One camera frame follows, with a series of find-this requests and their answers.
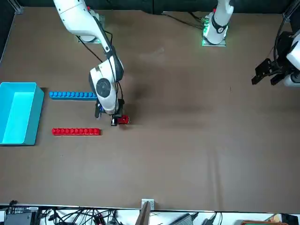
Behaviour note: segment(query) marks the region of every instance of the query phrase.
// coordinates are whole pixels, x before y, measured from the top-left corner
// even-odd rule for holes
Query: table
[[[98,61],[54,8],[25,8],[0,81],[37,82],[45,99],[36,145],[0,147],[0,202],[139,208],[153,198],[164,210],[299,212],[300,89],[251,84],[282,16],[233,15],[221,48],[201,47],[201,31],[166,16],[101,13],[132,124],[95,120],[94,102],[49,99],[50,90],[89,91]],[[104,59],[101,46],[91,49]],[[103,135],[55,137],[53,127]]]

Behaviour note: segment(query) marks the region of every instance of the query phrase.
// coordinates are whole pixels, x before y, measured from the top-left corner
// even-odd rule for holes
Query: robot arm
[[[265,59],[255,68],[256,75],[252,84],[259,83],[266,76],[273,76],[271,84],[275,85],[284,79],[286,86],[300,86],[300,34],[282,32],[278,38],[276,62]]]
[[[84,0],[54,0],[54,4],[69,32],[77,36],[94,36],[101,41],[107,60],[90,71],[89,82],[101,109],[115,115],[120,106],[116,82],[122,79],[124,69],[114,47],[98,19],[89,13]]]
[[[211,12],[207,18],[209,25],[203,33],[203,37],[211,45],[218,45],[226,36],[228,22],[233,14],[234,0],[218,0],[216,12]]]

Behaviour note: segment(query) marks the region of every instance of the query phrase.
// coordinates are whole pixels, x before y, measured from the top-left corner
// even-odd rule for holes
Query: red block
[[[119,124],[128,124],[129,123],[129,116],[123,115],[121,118],[118,118]]]
[[[99,128],[53,128],[54,136],[100,136]]]

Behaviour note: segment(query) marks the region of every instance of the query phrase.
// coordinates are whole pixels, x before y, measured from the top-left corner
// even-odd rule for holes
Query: blue bin
[[[0,84],[0,145],[34,145],[44,99],[36,83]]]

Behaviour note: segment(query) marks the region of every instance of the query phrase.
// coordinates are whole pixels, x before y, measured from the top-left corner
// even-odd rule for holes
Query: blue lego brick
[[[53,100],[75,100],[75,101],[96,101],[97,96],[93,92],[78,91],[50,91],[49,97]]]

